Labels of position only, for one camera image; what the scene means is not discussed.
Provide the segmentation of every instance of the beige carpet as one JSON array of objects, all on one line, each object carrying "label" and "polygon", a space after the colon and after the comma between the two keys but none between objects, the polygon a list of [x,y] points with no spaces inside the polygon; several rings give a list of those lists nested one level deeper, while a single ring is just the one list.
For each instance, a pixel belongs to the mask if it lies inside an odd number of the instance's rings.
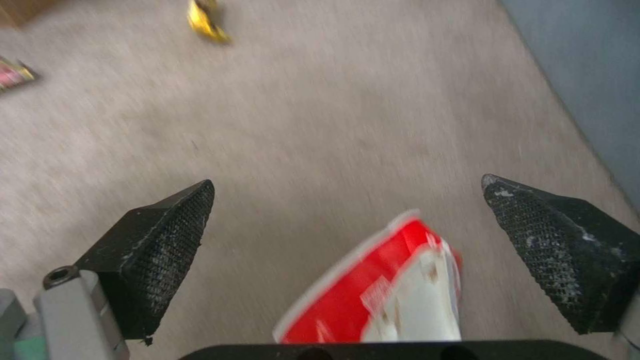
[{"label": "beige carpet", "polygon": [[233,45],[186,1],[68,0],[0,53],[42,80],[0,97],[0,286],[30,309],[130,208],[204,178],[213,218],[156,343],[133,359],[271,341],[305,288],[408,208],[465,257],[466,339],[577,336],[484,203],[485,172],[582,197],[634,230],[492,0],[226,0]]}]

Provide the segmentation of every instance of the textured gripper pad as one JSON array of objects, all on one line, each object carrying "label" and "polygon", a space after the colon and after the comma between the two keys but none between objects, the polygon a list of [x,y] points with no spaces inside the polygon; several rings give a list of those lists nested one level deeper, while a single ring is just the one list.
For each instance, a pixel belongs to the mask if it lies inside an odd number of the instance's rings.
[{"label": "textured gripper pad", "polygon": [[640,236],[590,203],[501,177],[484,199],[531,275],[580,334],[615,331],[640,275]]},{"label": "textured gripper pad", "polygon": [[205,180],[130,210],[76,262],[100,277],[125,339],[150,343],[193,262],[213,198]]}]

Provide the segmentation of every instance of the gray wall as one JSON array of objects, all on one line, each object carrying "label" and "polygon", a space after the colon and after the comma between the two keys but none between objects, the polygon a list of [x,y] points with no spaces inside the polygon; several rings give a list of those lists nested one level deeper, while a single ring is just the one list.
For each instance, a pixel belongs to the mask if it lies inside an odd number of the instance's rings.
[{"label": "gray wall", "polygon": [[584,136],[640,211],[640,1],[502,3]]}]

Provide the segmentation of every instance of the snack wrapper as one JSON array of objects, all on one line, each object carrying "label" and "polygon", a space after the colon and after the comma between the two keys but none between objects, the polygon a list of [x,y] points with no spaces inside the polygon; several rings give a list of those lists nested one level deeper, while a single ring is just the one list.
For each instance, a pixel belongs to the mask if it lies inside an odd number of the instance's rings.
[{"label": "snack wrapper", "polygon": [[279,343],[459,341],[461,258],[399,215],[327,271],[283,316]]},{"label": "snack wrapper", "polygon": [[0,93],[34,79],[35,76],[27,67],[10,63],[0,56]]}]

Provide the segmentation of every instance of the red and white packet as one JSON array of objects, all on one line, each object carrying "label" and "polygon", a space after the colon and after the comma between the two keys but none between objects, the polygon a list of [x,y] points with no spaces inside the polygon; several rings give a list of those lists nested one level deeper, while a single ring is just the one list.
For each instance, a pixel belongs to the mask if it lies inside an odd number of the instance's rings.
[{"label": "red and white packet", "polygon": [[327,271],[273,330],[279,343],[459,341],[461,258],[399,215]]}]

